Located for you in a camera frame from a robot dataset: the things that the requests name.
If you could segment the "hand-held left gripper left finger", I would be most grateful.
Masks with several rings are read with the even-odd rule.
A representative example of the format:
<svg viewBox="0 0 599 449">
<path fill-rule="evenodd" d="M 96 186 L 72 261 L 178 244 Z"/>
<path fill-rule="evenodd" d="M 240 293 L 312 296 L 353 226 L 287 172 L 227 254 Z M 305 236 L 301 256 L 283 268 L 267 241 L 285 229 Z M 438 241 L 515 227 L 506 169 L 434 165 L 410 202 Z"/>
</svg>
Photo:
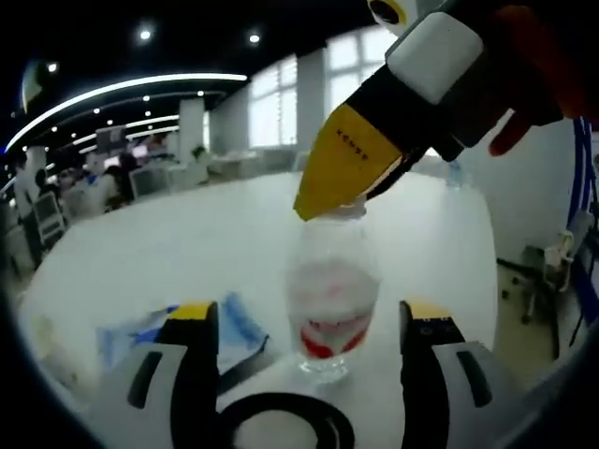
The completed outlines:
<svg viewBox="0 0 599 449">
<path fill-rule="evenodd" d="M 194 448 L 216 427 L 218 306 L 183 305 L 103 377 L 90 425 L 106 448 Z"/>
</svg>

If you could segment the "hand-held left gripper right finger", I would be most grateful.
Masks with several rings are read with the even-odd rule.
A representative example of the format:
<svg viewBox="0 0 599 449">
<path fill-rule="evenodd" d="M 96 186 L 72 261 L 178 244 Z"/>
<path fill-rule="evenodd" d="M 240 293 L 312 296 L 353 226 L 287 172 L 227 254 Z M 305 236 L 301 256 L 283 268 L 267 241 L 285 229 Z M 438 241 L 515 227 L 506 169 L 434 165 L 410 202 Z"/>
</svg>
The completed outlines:
<svg viewBox="0 0 599 449">
<path fill-rule="evenodd" d="M 403 448 L 492 448 L 515 383 L 483 344 L 467 341 L 450 312 L 400 303 Z"/>
</svg>

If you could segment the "person's right hand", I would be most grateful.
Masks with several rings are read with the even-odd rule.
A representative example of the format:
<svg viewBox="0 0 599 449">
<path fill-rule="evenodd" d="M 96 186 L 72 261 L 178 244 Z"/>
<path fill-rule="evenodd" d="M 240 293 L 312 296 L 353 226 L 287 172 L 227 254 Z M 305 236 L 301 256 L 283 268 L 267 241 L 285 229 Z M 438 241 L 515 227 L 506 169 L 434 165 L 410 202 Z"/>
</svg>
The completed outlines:
<svg viewBox="0 0 599 449">
<path fill-rule="evenodd" d="M 565 118 L 598 120 L 598 3 L 511 1 L 489 32 L 515 47 Z"/>
</svg>

